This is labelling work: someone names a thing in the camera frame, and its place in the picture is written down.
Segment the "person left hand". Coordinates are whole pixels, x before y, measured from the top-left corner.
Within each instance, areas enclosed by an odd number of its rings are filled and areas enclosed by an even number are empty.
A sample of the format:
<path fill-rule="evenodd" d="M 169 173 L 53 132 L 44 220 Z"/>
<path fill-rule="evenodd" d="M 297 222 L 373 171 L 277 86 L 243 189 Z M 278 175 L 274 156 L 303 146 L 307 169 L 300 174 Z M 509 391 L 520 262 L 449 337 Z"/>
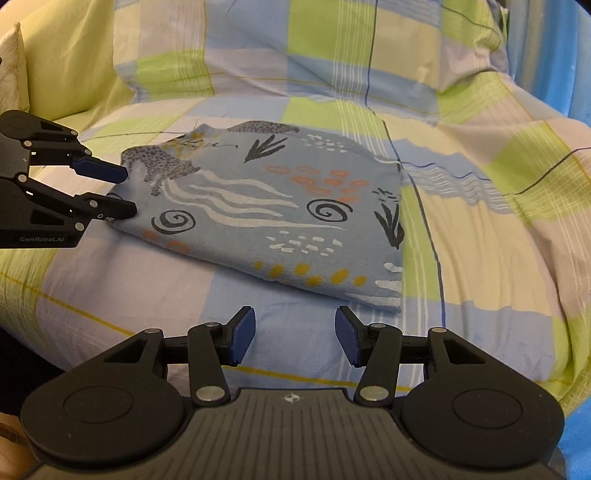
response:
<path fill-rule="evenodd" d="M 1 478 L 25 479 L 37 466 L 29 441 L 16 416 L 1 414 Z"/>

